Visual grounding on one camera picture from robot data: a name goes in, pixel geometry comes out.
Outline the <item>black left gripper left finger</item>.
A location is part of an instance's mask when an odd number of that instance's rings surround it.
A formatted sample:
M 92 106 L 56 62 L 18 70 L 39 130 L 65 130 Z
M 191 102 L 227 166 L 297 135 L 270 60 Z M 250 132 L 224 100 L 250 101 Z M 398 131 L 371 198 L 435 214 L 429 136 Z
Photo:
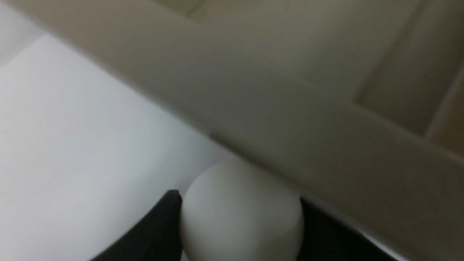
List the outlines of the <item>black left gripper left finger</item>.
M 180 261 L 182 198 L 168 190 L 136 225 L 93 261 Z

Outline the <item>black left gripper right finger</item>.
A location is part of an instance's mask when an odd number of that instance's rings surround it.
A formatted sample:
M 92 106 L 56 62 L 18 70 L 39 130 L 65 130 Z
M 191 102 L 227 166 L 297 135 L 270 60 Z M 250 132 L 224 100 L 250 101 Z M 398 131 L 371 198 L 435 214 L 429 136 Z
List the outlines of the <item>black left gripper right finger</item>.
M 304 216 L 298 261 L 394 261 L 360 233 L 300 198 Z

